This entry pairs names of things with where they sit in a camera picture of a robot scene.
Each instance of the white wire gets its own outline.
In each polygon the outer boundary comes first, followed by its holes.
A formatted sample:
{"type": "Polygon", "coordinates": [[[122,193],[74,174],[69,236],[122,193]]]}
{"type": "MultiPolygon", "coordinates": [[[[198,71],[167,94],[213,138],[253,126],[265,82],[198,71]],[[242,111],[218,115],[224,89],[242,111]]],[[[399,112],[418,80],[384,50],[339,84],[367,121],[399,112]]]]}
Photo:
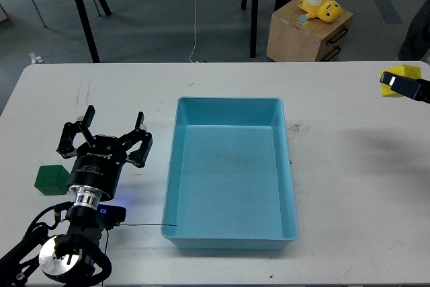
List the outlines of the white wire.
{"type": "Polygon", "coordinates": [[[191,52],[191,55],[189,56],[188,60],[191,63],[197,63],[193,62],[191,57],[194,55],[194,52],[196,51],[196,22],[197,22],[197,0],[194,1],[194,47],[193,47],[193,51],[191,52]]]}

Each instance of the floor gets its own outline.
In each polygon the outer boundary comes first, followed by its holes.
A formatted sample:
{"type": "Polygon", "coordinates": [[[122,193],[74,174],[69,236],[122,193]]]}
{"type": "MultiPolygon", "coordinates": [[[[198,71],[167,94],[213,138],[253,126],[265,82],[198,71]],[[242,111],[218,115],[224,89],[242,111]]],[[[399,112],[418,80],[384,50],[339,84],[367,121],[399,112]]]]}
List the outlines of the floor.
{"type": "MultiPolygon", "coordinates": [[[[74,0],[0,0],[0,113],[34,52],[44,63],[91,63],[74,0]]],[[[261,62],[275,0],[259,0],[257,57],[249,57],[250,6],[241,0],[107,0],[113,15],[87,13],[103,63],[261,62]]],[[[355,14],[339,60],[394,60],[425,0],[337,0],[355,14]]]]}

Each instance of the wooden cabinet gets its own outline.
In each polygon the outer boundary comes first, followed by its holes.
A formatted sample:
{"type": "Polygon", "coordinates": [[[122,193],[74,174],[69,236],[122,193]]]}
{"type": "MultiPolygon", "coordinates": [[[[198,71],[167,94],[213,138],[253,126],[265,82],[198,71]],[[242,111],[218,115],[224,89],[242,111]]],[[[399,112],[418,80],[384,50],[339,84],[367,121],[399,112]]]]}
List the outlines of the wooden cabinet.
{"type": "Polygon", "coordinates": [[[301,26],[296,19],[306,12],[292,0],[271,17],[267,56],[278,62],[312,62],[335,60],[342,50],[353,14],[343,9],[333,23],[319,18],[301,26]]]}

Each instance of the white table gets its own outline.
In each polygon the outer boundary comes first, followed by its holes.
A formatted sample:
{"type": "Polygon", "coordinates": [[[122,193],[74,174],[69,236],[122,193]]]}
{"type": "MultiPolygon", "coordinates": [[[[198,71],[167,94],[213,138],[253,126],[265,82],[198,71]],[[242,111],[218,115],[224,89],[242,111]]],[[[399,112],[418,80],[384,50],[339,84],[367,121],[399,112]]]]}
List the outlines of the white table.
{"type": "MultiPolygon", "coordinates": [[[[280,97],[298,239],[280,252],[179,250],[159,227],[119,227],[110,233],[106,284],[429,283],[430,106],[381,96],[380,71],[396,65],[30,66],[0,117],[0,255],[39,211],[73,199],[43,196],[33,184],[41,165],[71,170],[74,159],[55,149],[63,124],[88,104],[96,109],[93,134],[120,136],[144,112],[153,147],[144,169],[124,166],[112,204],[127,208],[127,223],[149,223],[162,217],[179,97],[280,97]]],[[[430,78],[429,66],[415,65],[430,78]]],[[[64,223],[60,233],[66,229],[64,223]]],[[[51,281],[38,270],[30,283],[51,281]]]]}

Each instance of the black cable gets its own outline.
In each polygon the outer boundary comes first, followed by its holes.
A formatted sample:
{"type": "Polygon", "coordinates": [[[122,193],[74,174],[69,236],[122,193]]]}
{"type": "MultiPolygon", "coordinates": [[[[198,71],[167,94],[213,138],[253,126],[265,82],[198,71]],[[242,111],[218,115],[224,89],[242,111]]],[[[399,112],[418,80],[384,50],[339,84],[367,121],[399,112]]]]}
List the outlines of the black cable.
{"type": "Polygon", "coordinates": [[[38,227],[40,225],[46,227],[49,230],[55,229],[58,226],[59,222],[60,222],[61,211],[67,210],[67,209],[71,208],[72,205],[73,205],[72,202],[64,202],[64,203],[56,204],[56,205],[50,206],[49,208],[44,209],[30,223],[30,225],[28,226],[28,229],[27,229],[26,233],[24,234],[24,236],[27,237],[36,227],[38,227]],[[54,210],[54,220],[55,220],[55,223],[54,223],[54,225],[52,227],[50,227],[49,225],[47,225],[45,222],[38,222],[40,220],[40,218],[42,218],[46,213],[48,213],[51,210],[54,210]]]}
{"type": "Polygon", "coordinates": [[[109,230],[106,230],[106,233],[107,233],[107,235],[106,235],[106,244],[105,244],[105,254],[106,254],[106,251],[108,250],[107,248],[108,248],[108,241],[109,241],[109,230]]]}
{"type": "Polygon", "coordinates": [[[120,223],[120,225],[126,225],[126,226],[129,226],[129,227],[138,227],[138,226],[144,226],[144,225],[159,225],[159,226],[165,225],[166,227],[177,227],[176,224],[165,224],[165,223],[162,223],[162,224],[157,224],[157,223],[146,223],[146,224],[125,224],[125,223],[120,223]]]}

